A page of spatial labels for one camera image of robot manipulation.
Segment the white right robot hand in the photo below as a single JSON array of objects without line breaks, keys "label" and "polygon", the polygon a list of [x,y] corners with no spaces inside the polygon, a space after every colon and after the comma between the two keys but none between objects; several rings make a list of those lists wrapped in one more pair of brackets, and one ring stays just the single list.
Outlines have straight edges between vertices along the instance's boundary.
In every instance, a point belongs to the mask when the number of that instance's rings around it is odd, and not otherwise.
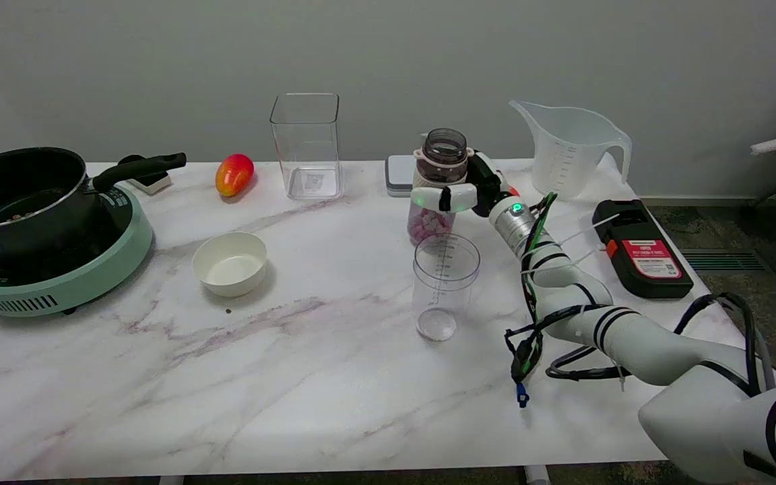
[{"label": "white right robot hand", "polygon": [[481,151],[472,151],[466,159],[466,182],[446,187],[412,189],[412,203],[429,211],[459,213],[471,209],[480,217],[492,212],[512,215],[527,213],[529,206],[509,190],[509,184],[492,160]]}]

